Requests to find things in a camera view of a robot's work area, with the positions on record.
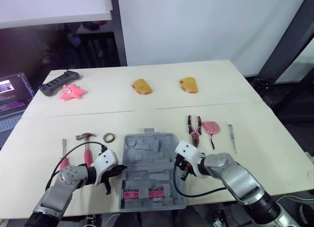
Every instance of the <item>robotic arm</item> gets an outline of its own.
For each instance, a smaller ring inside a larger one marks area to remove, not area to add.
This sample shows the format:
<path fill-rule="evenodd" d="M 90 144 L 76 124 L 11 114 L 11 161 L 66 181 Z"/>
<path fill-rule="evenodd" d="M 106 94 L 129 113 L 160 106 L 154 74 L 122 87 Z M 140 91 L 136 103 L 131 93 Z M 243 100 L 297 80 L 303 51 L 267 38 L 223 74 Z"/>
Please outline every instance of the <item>robotic arm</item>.
<path fill-rule="evenodd" d="M 85 185 L 105 183 L 106 194 L 110 194 L 109 177 L 119 175 L 126 168 L 117 163 L 116 154 L 106 150 L 90 167 L 67 166 L 60 170 L 54 186 L 46 190 L 25 226 L 56 227 L 72 199 L 72 193 Z"/>
<path fill-rule="evenodd" d="M 277 204 L 252 174 L 235 162 L 228 153 L 205 156 L 193 145 L 181 141 L 177 146 L 175 169 L 183 170 L 182 180 L 188 174 L 200 178 L 220 179 L 253 221 L 265 227 L 298 227 L 299 224 Z"/>

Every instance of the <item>wooden tabletop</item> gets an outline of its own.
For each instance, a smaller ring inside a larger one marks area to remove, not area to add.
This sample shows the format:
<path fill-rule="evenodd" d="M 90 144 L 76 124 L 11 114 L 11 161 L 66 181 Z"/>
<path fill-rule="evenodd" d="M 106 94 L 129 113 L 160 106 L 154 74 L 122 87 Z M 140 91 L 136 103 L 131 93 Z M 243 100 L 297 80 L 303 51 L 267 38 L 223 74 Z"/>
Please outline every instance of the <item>wooden tabletop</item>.
<path fill-rule="evenodd" d="M 283 127 L 273 112 L 262 101 L 226 103 L 207 106 L 143 109 L 131 112 L 112 112 L 85 115 L 22 118 L 0 151 L 0 219 L 27 218 L 42 197 L 48 178 L 62 156 L 62 138 L 68 149 L 79 144 L 75 136 L 84 132 L 97 135 L 91 141 L 103 142 L 103 135 L 112 132 L 116 140 L 108 147 L 122 163 L 124 137 L 143 133 L 144 128 L 155 132 L 171 132 L 177 141 L 191 142 L 187 116 L 201 116 L 203 121 L 216 121 L 221 128 L 213 136 L 216 149 L 210 146 L 203 130 L 198 148 L 206 154 L 227 152 L 264 186 L 271 195 L 314 188 L 313 164 Z M 237 154 L 234 153 L 228 124 L 235 133 Z M 94 158 L 100 153 L 91 144 Z M 69 156 L 70 163 L 83 163 L 84 149 Z M 112 193 L 105 195 L 105 187 L 93 185 L 76 190 L 65 213 L 66 216 L 117 212 L 120 177 L 110 178 Z M 199 194 L 223 184 L 217 179 L 189 176 L 187 193 Z M 224 190 L 201 198 L 190 199 L 190 204 L 234 200 Z"/>
<path fill-rule="evenodd" d="M 75 72 L 81 76 L 75 84 L 87 91 L 81 99 L 60 100 L 62 89 L 52 97 L 38 92 L 23 118 L 262 101 L 229 60 L 75 69 Z M 45 82 L 63 73 L 64 70 L 51 71 Z M 181 89 L 180 79 L 188 76 L 196 79 L 197 94 Z M 151 94 L 140 95 L 132 88 L 139 78 L 149 83 Z"/>

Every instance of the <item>gray tool case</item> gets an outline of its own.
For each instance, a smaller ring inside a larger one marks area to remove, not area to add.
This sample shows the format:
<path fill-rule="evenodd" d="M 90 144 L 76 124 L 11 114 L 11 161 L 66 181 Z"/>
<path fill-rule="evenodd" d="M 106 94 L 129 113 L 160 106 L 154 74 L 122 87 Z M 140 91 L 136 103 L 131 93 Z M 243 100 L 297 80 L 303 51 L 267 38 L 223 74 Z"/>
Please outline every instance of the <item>gray tool case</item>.
<path fill-rule="evenodd" d="M 125 136 L 122 172 L 121 212 L 184 209 L 187 198 L 177 193 L 173 185 L 174 150 L 177 146 L 172 133 L 154 133 Z M 185 183 L 177 172 L 177 186 L 185 192 Z M 127 198 L 125 195 L 136 195 Z"/>

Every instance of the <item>laptop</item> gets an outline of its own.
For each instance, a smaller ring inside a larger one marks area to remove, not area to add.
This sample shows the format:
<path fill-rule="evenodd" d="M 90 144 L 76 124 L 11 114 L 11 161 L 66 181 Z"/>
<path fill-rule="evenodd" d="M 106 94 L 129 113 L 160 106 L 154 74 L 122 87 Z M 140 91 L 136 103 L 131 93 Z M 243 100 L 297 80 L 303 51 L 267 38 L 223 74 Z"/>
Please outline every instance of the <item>laptop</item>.
<path fill-rule="evenodd" d="M 34 95 L 24 73 L 0 77 L 0 148 Z"/>

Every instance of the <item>laptop screen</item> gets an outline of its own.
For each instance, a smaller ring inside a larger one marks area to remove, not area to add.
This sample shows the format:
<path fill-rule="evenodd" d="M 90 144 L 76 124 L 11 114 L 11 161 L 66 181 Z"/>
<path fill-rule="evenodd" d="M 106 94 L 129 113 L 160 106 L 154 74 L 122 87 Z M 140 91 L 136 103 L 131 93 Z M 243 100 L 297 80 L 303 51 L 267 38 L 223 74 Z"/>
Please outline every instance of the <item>laptop screen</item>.
<path fill-rule="evenodd" d="M 0 116 L 26 109 L 34 95 L 24 73 L 0 77 Z"/>

